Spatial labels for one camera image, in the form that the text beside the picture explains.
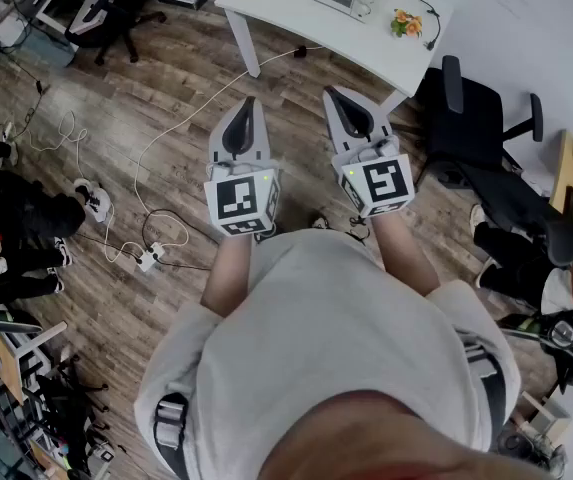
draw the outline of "wooden floor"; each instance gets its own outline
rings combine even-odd
[[[49,85],[30,123],[35,147],[55,147],[60,119],[75,114],[75,132],[85,127],[80,143],[80,167],[111,195],[115,219],[109,242],[141,243],[145,211],[133,192],[136,161],[148,143],[165,129],[183,121],[215,92],[245,71],[225,16],[212,1],[195,12],[161,4],[149,6],[168,14],[165,24],[151,23],[133,31],[140,55],[129,63],[123,44],[110,50],[106,64],[93,63],[94,52],[80,51],[73,65],[51,70],[29,53],[18,59]],[[261,22],[251,22],[260,62],[289,51],[302,40]],[[208,137],[224,112],[246,95],[264,104],[273,157],[282,168],[279,219],[289,228],[305,224],[306,214],[321,209],[337,229],[349,230],[351,204],[336,185],[330,167],[331,143],[326,132],[321,94],[324,86],[341,84],[382,101],[390,87],[373,75],[328,50],[310,52],[306,59],[292,56],[271,62],[255,80],[244,77],[224,92],[190,123],[160,139],[144,156],[139,191],[149,208],[171,208],[192,227],[190,241],[172,248],[169,262],[208,267],[214,257],[217,233],[209,225],[202,184],[206,181]],[[6,59],[0,59],[0,123],[12,119],[19,127],[37,100],[32,80]],[[416,106],[399,108],[393,120],[413,125]],[[413,137],[404,137],[403,149],[412,157],[416,174],[422,154]],[[79,177],[75,145],[65,142],[57,151],[38,152],[29,146],[29,134],[19,139],[17,171],[39,179],[48,193],[70,193]],[[469,232],[470,194],[442,188],[428,178],[422,191],[402,215],[437,266],[442,280],[472,282],[485,255]],[[81,233],[103,240],[105,225],[89,217]],[[145,230],[149,242],[183,241],[179,226],[153,218]],[[82,377],[110,385],[99,398],[111,408],[105,420],[113,444],[125,446],[151,478],[172,478],[164,472],[137,432],[132,404],[146,363],[164,336],[179,306],[196,300],[207,272],[157,266],[144,274],[128,257],[114,264],[103,247],[88,239],[69,240],[75,264],[62,271],[64,293],[23,304],[46,325],[61,320],[68,330],[55,348],[70,343],[82,357]],[[108,251],[113,258],[115,251]],[[507,302],[480,293],[498,318],[512,311]],[[555,380],[553,363],[536,345],[511,341],[524,374],[525,387],[534,395],[546,393]],[[113,477],[141,479],[142,473],[121,452]]]

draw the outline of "white desk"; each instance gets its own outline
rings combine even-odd
[[[444,0],[426,1],[439,13],[443,35],[452,6]],[[215,5],[226,11],[246,68],[253,77],[258,77],[261,70],[245,16],[325,46],[385,80],[395,88],[382,103],[382,108],[390,112],[406,98],[415,95],[437,49],[436,46],[433,51],[428,51],[424,42],[437,35],[438,26],[437,19],[426,12],[429,8],[418,0],[382,2],[384,4],[369,23],[362,23],[314,0],[217,0]],[[393,36],[390,22],[395,9],[422,17],[423,35],[420,39]]]

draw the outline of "power strip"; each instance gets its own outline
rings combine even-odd
[[[137,264],[142,272],[148,272],[159,258],[164,255],[164,248],[159,242],[151,245],[144,254],[137,260]]]

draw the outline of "orange flower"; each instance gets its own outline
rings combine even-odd
[[[422,31],[421,24],[413,20],[408,25],[406,25],[406,35],[410,37],[417,37]]]
[[[397,11],[395,12],[395,19],[399,23],[406,23],[407,21],[410,21],[410,16],[408,14],[406,14],[406,11],[402,11],[401,9],[397,9]]]

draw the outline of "desk leg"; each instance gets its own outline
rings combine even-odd
[[[66,322],[59,322],[55,327],[51,327],[50,329],[45,330],[42,332],[37,338],[30,340],[25,345],[22,345],[15,351],[15,357],[19,360],[20,357],[24,357],[29,352],[32,352],[40,345],[46,343],[49,339],[54,338],[60,332],[66,330]]]
[[[381,104],[381,108],[386,112],[386,115],[388,115],[401,105],[405,99],[406,95],[402,91],[395,89],[393,93],[384,100],[384,103]]]
[[[239,46],[239,50],[246,63],[246,69],[252,77],[257,78],[261,70],[259,69],[257,54],[253,46],[253,40],[250,37],[246,18],[234,11],[226,11],[226,16],[228,17],[230,28],[233,29],[233,34],[235,34],[237,46]]]

